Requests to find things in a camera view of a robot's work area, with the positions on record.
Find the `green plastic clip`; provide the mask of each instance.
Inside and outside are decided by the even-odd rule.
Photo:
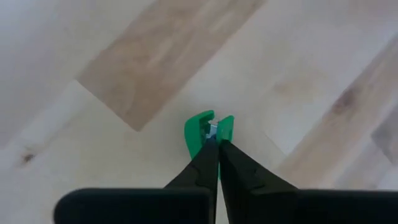
[[[206,135],[210,133],[211,124],[209,121],[213,120],[215,113],[213,110],[204,111],[185,123],[184,135],[185,142],[191,158],[193,159],[206,142]],[[232,141],[234,128],[234,116],[228,116],[217,124],[216,141],[218,144],[222,140]]]

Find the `green plastic part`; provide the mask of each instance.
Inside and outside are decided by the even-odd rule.
[[[193,159],[206,142],[206,134],[210,132],[211,124],[209,121],[214,119],[215,113],[213,110],[204,111],[185,123],[184,135],[185,142],[191,158]],[[218,144],[222,140],[232,141],[233,139],[234,116],[228,116],[217,124],[216,141]]]

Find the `floor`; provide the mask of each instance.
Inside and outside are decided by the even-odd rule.
[[[1,223],[164,186],[204,110],[297,187],[398,190],[397,1],[22,1],[2,14]]]

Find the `wooden floor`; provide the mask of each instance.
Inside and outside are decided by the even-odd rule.
[[[66,18],[51,24],[13,15],[44,28],[2,55],[0,87],[29,89],[0,98],[1,223],[51,223],[77,188],[164,186],[204,110],[233,114],[233,143],[297,187],[398,190],[397,1],[79,4],[40,9]]]

